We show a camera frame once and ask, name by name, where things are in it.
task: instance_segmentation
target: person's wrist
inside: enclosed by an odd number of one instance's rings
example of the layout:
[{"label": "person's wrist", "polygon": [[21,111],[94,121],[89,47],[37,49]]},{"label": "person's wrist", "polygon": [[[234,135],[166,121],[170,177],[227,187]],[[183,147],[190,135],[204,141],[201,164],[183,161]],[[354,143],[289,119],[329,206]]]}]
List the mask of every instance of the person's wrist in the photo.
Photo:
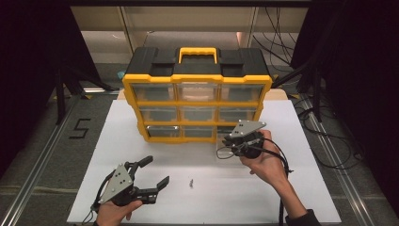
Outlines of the person's wrist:
[{"label": "person's wrist", "polygon": [[286,183],[276,187],[275,189],[284,203],[289,218],[300,218],[308,213],[288,180]]},{"label": "person's wrist", "polygon": [[288,195],[293,192],[292,186],[287,179],[274,181],[271,186],[280,196]]},{"label": "person's wrist", "polygon": [[112,219],[104,219],[104,218],[97,218],[96,219],[98,226],[118,226],[120,222],[114,221]]}]

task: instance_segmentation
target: white tabletop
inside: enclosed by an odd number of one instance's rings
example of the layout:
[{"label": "white tabletop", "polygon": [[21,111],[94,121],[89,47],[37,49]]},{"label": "white tabletop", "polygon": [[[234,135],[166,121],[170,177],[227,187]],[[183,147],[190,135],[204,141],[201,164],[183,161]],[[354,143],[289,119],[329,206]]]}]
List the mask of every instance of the white tabletop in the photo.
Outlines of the white tabletop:
[{"label": "white tabletop", "polygon": [[[265,101],[260,121],[272,131],[284,151],[289,179],[307,208],[320,222],[341,222],[310,146],[290,101]],[[166,176],[169,185],[156,204],[134,211],[130,222],[149,224],[276,223],[279,196],[272,187],[249,174],[237,157],[219,160],[215,144],[148,143],[138,133],[136,115],[124,100],[114,101],[76,196],[68,222],[82,222],[104,177],[119,163],[152,155],[153,162],[136,173],[135,186],[155,187]]]}]

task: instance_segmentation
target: clear plastic drawer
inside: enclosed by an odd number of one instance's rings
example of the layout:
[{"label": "clear plastic drawer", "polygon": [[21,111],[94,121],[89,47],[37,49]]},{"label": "clear plastic drawer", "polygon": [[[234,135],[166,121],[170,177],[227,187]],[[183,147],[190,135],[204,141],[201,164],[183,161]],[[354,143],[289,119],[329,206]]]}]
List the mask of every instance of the clear plastic drawer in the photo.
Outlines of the clear plastic drawer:
[{"label": "clear plastic drawer", "polygon": [[263,85],[260,84],[224,84],[221,86],[221,101],[258,102]]},{"label": "clear plastic drawer", "polygon": [[177,110],[175,106],[141,106],[143,121],[176,121]]},{"label": "clear plastic drawer", "polygon": [[179,126],[149,125],[146,127],[150,137],[179,137]]},{"label": "clear plastic drawer", "polygon": [[217,84],[206,82],[185,82],[178,84],[179,100],[189,102],[216,101]]},{"label": "clear plastic drawer", "polygon": [[181,106],[182,121],[214,121],[216,107],[212,106]]},{"label": "clear plastic drawer", "polygon": [[213,137],[213,126],[182,126],[185,137]]},{"label": "clear plastic drawer", "polygon": [[173,85],[168,83],[131,83],[138,101],[174,101]]},{"label": "clear plastic drawer", "polygon": [[239,121],[239,120],[253,120],[255,115],[255,107],[220,107],[219,120],[220,121]]}]

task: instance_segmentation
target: electrical wire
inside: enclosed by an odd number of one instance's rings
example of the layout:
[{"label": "electrical wire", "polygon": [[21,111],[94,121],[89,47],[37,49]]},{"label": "electrical wire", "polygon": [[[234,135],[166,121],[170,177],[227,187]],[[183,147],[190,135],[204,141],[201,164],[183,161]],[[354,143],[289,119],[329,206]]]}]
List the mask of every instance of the electrical wire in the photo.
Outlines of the electrical wire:
[{"label": "electrical wire", "polygon": [[292,83],[284,83],[284,84],[282,84],[282,86],[291,86],[291,85],[293,85],[293,84],[296,84],[296,83],[298,83],[299,82],[299,80],[300,79],[298,79],[298,80],[296,80],[296,81],[294,81],[294,82],[292,82]]},{"label": "electrical wire", "polygon": [[310,99],[311,99],[311,97],[307,97],[307,98],[301,99],[300,101],[298,101],[298,102],[296,102],[296,103],[294,104],[294,107],[296,107],[298,104],[300,104],[300,103],[302,103],[302,102],[304,102],[304,101],[308,101],[308,100],[310,100]]},{"label": "electrical wire", "polygon": [[81,225],[85,225],[85,224],[89,223],[89,222],[93,219],[93,217],[94,217],[93,211],[90,210],[90,212],[88,212],[88,215],[85,217],[85,219],[83,219]]},{"label": "electrical wire", "polygon": [[[262,32],[262,34],[263,34],[264,38],[267,39],[269,42],[273,42],[272,40],[270,40],[270,39],[264,34],[264,32]],[[294,50],[294,48],[291,48],[291,47],[289,47],[289,46],[282,45],[282,44],[280,44],[280,43],[275,43],[275,42],[274,42],[274,44],[275,44],[275,45],[278,45],[278,46],[281,47],[281,48],[287,48],[287,49],[289,49],[289,50]]]},{"label": "electrical wire", "polygon": [[[284,53],[284,56],[285,56],[285,58],[286,58],[286,60],[282,60],[282,61],[283,61],[284,63],[286,63],[287,65],[290,65],[290,60],[291,60],[292,57],[291,57],[290,53],[288,52],[289,47],[287,47],[287,46],[284,44],[284,42],[283,42],[283,40],[282,40],[282,37],[281,37],[281,34],[280,34],[280,30],[279,30],[279,11],[280,11],[280,9],[277,8],[277,23],[276,23],[276,25],[273,23],[273,20],[271,19],[270,14],[269,14],[267,8],[264,8],[264,10],[265,10],[265,12],[266,12],[266,14],[267,14],[267,17],[269,18],[269,21],[270,21],[270,23],[272,24],[273,29],[274,29],[274,31],[275,31],[274,37],[273,37],[272,40],[270,40],[270,39],[263,33],[264,37],[265,37],[268,41],[271,42],[271,46],[270,46],[270,50],[269,50],[269,51],[270,51],[270,52],[273,52],[273,45],[275,45],[275,44],[278,45],[278,46],[280,46],[281,49],[282,49],[282,52]],[[278,43],[275,42],[276,37],[279,38],[280,44],[278,44]],[[285,71],[285,70],[278,69],[278,68],[274,65],[271,56],[269,56],[269,60],[270,60],[270,65],[271,65],[274,69],[276,69],[277,71],[285,72],[285,73],[290,73],[290,72],[291,72],[291,71]]]},{"label": "electrical wire", "polygon": [[289,64],[288,61],[285,61],[285,59],[281,58],[279,55],[275,54],[275,53],[272,52],[270,49],[268,49],[268,48],[265,47],[263,44],[261,44],[261,42],[258,41],[258,39],[256,39],[256,37],[255,37],[254,35],[252,35],[252,38],[253,38],[256,42],[258,42],[258,44],[259,44],[267,53],[273,55],[274,57],[277,57],[279,60],[283,61],[284,63]]},{"label": "electrical wire", "polygon": [[[289,174],[290,172],[292,172],[292,171],[290,170],[290,168],[289,168],[289,166],[288,166],[287,158],[286,158],[284,152],[282,151],[282,149],[279,147],[279,145],[278,145],[276,142],[274,142],[273,140],[268,139],[268,138],[264,138],[264,137],[263,137],[263,138],[261,138],[261,139],[259,139],[259,140],[260,140],[260,141],[263,141],[263,142],[268,141],[268,142],[273,143],[273,144],[276,146],[276,148],[279,149],[279,152],[282,154],[282,156],[281,156],[280,154],[278,154],[278,153],[272,152],[272,151],[267,150],[267,149],[264,149],[264,148],[259,148],[259,147],[256,147],[256,146],[250,146],[250,148],[255,149],[255,150],[258,150],[258,151],[261,151],[261,152],[263,152],[263,153],[272,154],[273,156],[275,156],[275,157],[277,157],[279,160],[281,160],[282,165],[283,165],[284,170],[285,170],[285,173],[286,173],[286,175],[287,175],[287,177],[288,177],[288,174]],[[247,142],[243,142],[242,144],[236,145],[236,146],[233,146],[233,147],[232,147],[232,146],[225,146],[225,147],[222,147],[222,148],[220,148],[220,149],[217,149],[217,150],[216,150],[216,155],[217,155],[217,152],[218,152],[219,150],[223,149],[223,148],[234,148],[234,149],[236,149],[237,151],[236,151],[235,153],[233,153],[233,154],[230,156],[230,157],[233,157],[236,153],[241,152],[241,149],[243,149],[243,148],[248,148],[248,145],[247,145]],[[279,226],[282,226],[282,225],[283,225],[283,218],[284,218],[284,203],[282,202],[282,200],[280,200],[280,201],[279,201]]]},{"label": "electrical wire", "polygon": [[[299,103],[301,103],[301,102],[303,102],[303,101],[305,101],[307,99],[309,99],[309,98],[303,99],[303,100],[295,103],[294,104],[295,109],[298,109],[298,107],[296,106],[297,104],[299,104]],[[326,108],[326,107],[329,107],[329,106],[322,105],[320,107],[321,108]],[[321,132],[321,131],[316,131],[316,130],[311,129],[308,126],[306,121],[310,118],[309,114],[312,113],[312,111],[313,111],[313,108],[308,108],[308,109],[304,109],[302,112],[297,114],[299,120],[301,121],[302,127],[304,129],[306,129],[308,132],[310,132],[311,134],[315,134],[317,136],[323,136],[323,137],[328,137],[328,138],[337,138],[338,140],[340,140],[346,146],[346,150],[348,152],[348,154],[347,154],[347,156],[346,156],[344,161],[338,163],[335,166],[332,166],[332,165],[329,165],[329,164],[323,162],[320,159],[320,157],[317,155],[317,153],[314,151],[314,149],[311,148],[311,152],[314,155],[314,158],[316,159],[316,161],[323,167],[326,167],[326,168],[329,168],[329,169],[335,169],[335,170],[349,170],[349,169],[354,168],[356,165],[358,165],[361,162],[362,157],[359,157],[358,153],[353,153],[353,150],[351,149],[350,145],[347,143],[347,140],[352,140],[351,138],[337,136],[337,135],[333,135],[333,134],[329,134],[329,133],[325,133],[325,132]],[[350,166],[348,166],[348,167],[346,167],[345,164],[348,163],[348,161],[350,160],[350,158],[352,156],[357,160],[357,162],[352,164],[352,165],[350,165]]]},{"label": "electrical wire", "polygon": [[216,150],[216,157],[217,157],[218,159],[229,159],[229,158],[233,157],[233,156],[234,156],[234,153],[231,153],[228,157],[220,157],[220,155],[219,155],[219,152],[220,152],[221,150],[223,150],[223,149],[231,149],[231,148],[232,148],[232,147],[230,147],[230,146],[224,146],[224,147],[218,148],[218,149]]},{"label": "electrical wire", "polygon": [[291,39],[293,40],[294,44],[296,44],[296,40],[294,39],[294,37],[291,35],[291,33],[288,33],[288,35],[291,37]]}]

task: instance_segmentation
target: black sleeve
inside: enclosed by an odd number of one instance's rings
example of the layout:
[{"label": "black sleeve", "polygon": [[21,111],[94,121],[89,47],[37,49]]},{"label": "black sleeve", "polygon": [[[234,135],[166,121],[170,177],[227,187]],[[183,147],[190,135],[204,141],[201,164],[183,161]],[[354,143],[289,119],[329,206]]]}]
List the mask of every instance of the black sleeve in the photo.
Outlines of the black sleeve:
[{"label": "black sleeve", "polygon": [[289,226],[321,226],[311,209],[308,210],[308,214],[300,218],[290,219],[287,216],[285,221]]}]

